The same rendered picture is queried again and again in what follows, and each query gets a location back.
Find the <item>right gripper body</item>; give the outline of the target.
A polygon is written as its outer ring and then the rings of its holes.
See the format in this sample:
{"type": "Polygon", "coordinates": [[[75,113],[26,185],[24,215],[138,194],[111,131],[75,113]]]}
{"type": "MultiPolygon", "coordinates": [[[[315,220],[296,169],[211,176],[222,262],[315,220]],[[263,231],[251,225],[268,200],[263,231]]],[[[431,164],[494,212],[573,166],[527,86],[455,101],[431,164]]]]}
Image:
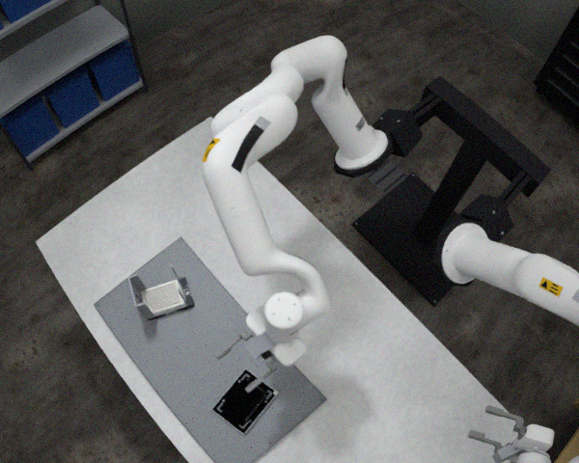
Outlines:
{"type": "MultiPolygon", "coordinates": [[[[248,328],[256,335],[265,331],[264,305],[265,303],[260,304],[246,317],[246,324],[250,327],[248,328]]],[[[293,338],[291,341],[286,343],[277,343],[269,350],[278,358],[277,360],[283,366],[290,367],[306,353],[307,345],[299,337],[297,339],[293,338]]]]}

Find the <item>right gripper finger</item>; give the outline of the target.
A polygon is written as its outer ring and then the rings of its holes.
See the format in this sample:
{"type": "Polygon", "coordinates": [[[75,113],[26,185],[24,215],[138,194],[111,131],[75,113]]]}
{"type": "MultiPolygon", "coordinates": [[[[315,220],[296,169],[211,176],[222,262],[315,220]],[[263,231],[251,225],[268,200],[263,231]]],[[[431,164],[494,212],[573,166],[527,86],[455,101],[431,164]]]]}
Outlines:
{"type": "Polygon", "coordinates": [[[249,335],[245,332],[245,330],[243,329],[241,332],[239,332],[239,335],[232,340],[230,343],[228,343],[224,348],[222,348],[219,352],[217,352],[215,354],[215,356],[218,358],[218,360],[220,360],[223,356],[225,356],[228,352],[230,352],[232,349],[231,347],[237,343],[239,340],[244,339],[244,340],[248,340],[250,337],[255,337],[256,334],[254,332],[251,332],[249,335]]]}
{"type": "MultiPolygon", "coordinates": [[[[269,350],[270,351],[270,350],[269,350]]],[[[270,351],[271,352],[271,351],[270,351]]],[[[272,352],[271,352],[272,353],[272,352]]],[[[272,353],[273,354],[273,353],[272,353]]],[[[273,354],[270,356],[272,359],[267,363],[270,370],[265,373],[261,378],[255,379],[252,383],[250,383],[245,389],[247,393],[252,391],[255,387],[257,387],[268,375],[270,375],[274,370],[277,369],[277,366],[273,363],[277,357],[273,354]]]]}

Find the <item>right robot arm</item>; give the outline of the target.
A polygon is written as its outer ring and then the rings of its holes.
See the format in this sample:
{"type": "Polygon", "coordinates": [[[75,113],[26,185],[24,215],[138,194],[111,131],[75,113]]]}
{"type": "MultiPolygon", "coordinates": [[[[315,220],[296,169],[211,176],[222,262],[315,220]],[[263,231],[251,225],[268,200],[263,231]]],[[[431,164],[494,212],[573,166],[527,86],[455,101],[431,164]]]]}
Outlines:
{"type": "Polygon", "coordinates": [[[255,359],[269,358],[268,349],[278,342],[299,338],[299,330],[329,313],[331,303],[317,270],[276,247],[248,167],[290,134],[297,120],[294,102],[305,83],[319,78],[324,83],[314,92],[312,104],[339,146],[340,168],[365,167],[388,144],[382,131],[367,124],[345,86],[346,57],[345,46],[333,36],[286,49],[272,60],[272,72],[225,106],[210,125],[213,139],[203,156],[202,175],[240,268],[249,276],[291,273],[302,284],[295,295],[277,292],[266,301],[265,331],[244,345],[255,359]]]}

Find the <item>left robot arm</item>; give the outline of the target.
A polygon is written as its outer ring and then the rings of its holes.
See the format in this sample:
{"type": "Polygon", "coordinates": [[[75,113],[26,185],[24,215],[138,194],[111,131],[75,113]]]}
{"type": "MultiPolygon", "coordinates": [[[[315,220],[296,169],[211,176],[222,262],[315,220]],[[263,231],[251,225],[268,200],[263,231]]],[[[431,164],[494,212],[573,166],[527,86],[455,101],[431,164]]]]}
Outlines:
{"type": "MultiPolygon", "coordinates": [[[[459,284],[481,280],[579,326],[577,271],[547,255],[531,254],[487,239],[485,231],[471,223],[450,233],[442,251],[443,269],[450,280],[459,284]]],[[[516,463],[551,463],[541,453],[515,451],[511,444],[497,450],[492,458],[495,463],[502,463],[515,455],[516,463]]]]}

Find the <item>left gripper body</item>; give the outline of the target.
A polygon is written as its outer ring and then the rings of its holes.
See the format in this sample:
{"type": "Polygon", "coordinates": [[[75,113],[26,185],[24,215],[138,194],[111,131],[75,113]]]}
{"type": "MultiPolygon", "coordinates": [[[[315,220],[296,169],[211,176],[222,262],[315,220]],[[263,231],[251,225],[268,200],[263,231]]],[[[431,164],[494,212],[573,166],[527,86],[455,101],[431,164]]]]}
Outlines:
{"type": "MultiPolygon", "coordinates": [[[[553,446],[554,434],[554,431],[550,428],[530,424],[527,426],[526,434],[520,440],[516,437],[512,445],[515,451],[526,449],[528,452],[541,453],[550,459],[546,452],[553,446]]],[[[516,463],[517,458],[518,456],[514,456],[508,461],[516,463]]]]}

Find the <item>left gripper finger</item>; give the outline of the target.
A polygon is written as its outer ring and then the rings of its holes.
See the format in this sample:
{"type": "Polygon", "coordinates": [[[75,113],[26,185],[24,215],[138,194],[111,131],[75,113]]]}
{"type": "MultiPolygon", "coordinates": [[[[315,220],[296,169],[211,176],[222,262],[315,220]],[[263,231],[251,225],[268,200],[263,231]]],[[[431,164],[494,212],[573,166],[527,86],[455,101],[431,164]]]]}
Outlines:
{"type": "Polygon", "coordinates": [[[505,410],[503,409],[493,407],[490,405],[487,405],[485,409],[485,413],[516,421],[516,425],[513,427],[513,431],[518,433],[517,439],[521,439],[526,434],[527,431],[527,427],[523,426],[524,423],[523,418],[504,411],[505,410]]]}
{"type": "Polygon", "coordinates": [[[484,437],[485,437],[485,434],[480,433],[480,432],[478,432],[478,431],[474,431],[474,430],[470,430],[470,432],[469,432],[469,434],[468,434],[468,438],[471,438],[471,439],[474,439],[474,440],[477,440],[477,441],[481,441],[481,442],[487,443],[487,444],[489,444],[489,445],[493,445],[493,446],[495,447],[494,453],[495,453],[497,450],[503,448],[503,446],[501,445],[501,443],[496,442],[496,441],[493,441],[493,440],[490,440],[490,439],[486,439],[486,438],[484,438],[484,437]],[[498,445],[498,446],[497,446],[497,445],[498,445]]]}

